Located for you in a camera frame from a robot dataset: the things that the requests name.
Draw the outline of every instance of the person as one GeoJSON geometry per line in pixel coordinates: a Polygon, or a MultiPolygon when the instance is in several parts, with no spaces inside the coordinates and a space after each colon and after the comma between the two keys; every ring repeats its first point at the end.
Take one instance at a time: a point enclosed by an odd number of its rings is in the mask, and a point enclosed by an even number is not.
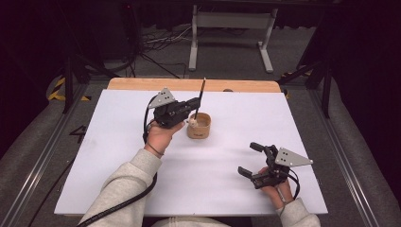
{"type": "MultiPolygon", "coordinates": [[[[162,164],[161,158],[166,154],[166,148],[174,133],[183,126],[184,122],[171,129],[162,129],[158,127],[156,122],[152,122],[144,148],[139,149],[131,161],[123,164],[106,180],[100,194],[80,223],[133,198],[148,188],[153,181],[153,176],[162,164]]],[[[262,187],[261,190],[270,198],[277,209],[276,212],[280,216],[283,226],[320,226],[318,217],[307,212],[301,199],[293,200],[288,181],[280,183],[277,187],[282,195],[276,187],[272,186],[262,187]]],[[[142,226],[146,200],[147,197],[144,197],[95,221],[90,226],[142,226]]],[[[228,225],[211,218],[199,217],[165,218],[153,225],[153,227],[166,226],[222,227],[228,225]]]]}

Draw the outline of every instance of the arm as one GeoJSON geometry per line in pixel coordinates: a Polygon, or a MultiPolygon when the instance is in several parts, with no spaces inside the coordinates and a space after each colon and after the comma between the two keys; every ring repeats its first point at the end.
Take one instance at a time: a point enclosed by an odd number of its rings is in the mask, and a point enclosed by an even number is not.
{"type": "MultiPolygon", "coordinates": [[[[259,173],[266,170],[267,168],[264,167],[259,171],[259,173]]],[[[288,180],[284,183],[278,184],[276,187],[262,187],[261,190],[270,198],[284,227],[321,226],[319,218],[314,214],[310,214],[306,210],[304,203],[300,198],[297,200],[292,198],[288,180]]]]}
{"type": "MultiPolygon", "coordinates": [[[[172,135],[182,127],[183,123],[166,130],[157,127],[156,122],[152,123],[148,134],[151,146],[146,144],[144,148],[139,149],[130,162],[123,164],[107,179],[100,195],[80,222],[137,196],[149,187],[162,164],[160,158],[165,153],[172,135]]],[[[146,198],[115,211],[91,226],[141,226],[146,198]]]]}

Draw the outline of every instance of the person's left hand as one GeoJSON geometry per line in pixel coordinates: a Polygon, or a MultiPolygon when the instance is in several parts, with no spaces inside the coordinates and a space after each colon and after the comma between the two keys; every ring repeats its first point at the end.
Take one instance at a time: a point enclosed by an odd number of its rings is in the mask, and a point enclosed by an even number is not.
{"type": "Polygon", "coordinates": [[[171,129],[163,129],[159,127],[156,121],[153,121],[148,132],[148,141],[144,146],[144,149],[156,155],[156,157],[161,158],[165,154],[165,150],[170,144],[173,134],[185,125],[181,122],[171,129]]]}

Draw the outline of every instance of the silver mounting plate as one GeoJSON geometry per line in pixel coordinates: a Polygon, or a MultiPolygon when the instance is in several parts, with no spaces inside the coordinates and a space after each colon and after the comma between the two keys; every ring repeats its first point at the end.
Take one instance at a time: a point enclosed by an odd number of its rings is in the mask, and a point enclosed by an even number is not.
{"type": "Polygon", "coordinates": [[[307,159],[286,148],[280,148],[275,163],[281,166],[295,167],[313,164],[313,160],[307,159]]]}
{"type": "Polygon", "coordinates": [[[148,105],[149,109],[164,106],[168,103],[174,102],[175,97],[171,94],[168,88],[164,88],[159,94],[153,99],[153,101],[148,105]]]}

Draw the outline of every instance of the white tabletop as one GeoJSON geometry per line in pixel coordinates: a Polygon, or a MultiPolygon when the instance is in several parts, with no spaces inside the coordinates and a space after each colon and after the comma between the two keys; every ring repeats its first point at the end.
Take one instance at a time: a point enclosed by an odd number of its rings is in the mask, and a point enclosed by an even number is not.
{"type": "MultiPolygon", "coordinates": [[[[176,92],[179,101],[198,92],[176,92]]],[[[83,215],[104,181],[143,147],[145,109],[157,95],[151,91],[104,90],[97,103],[76,161],[68,175],[55,214],[83,215]]],[[[307,157],[287,101],[281,93],[205,92],[200,112],[212,117],[204,140],[174,135],[149,194],[146,216],[259,216],[275,214],[270,200],[237,173],[242,166],[257,172],[266,155],[249,145],[287,148],[307,157]]],[[[153,117],[149,112],[148,119],[153,117]]],[[[309,212],[327,213],[312,166],[292,168],[300,178],[309,212]]],[[[290,181],[292,191],[296,184],[290,181]]]]}

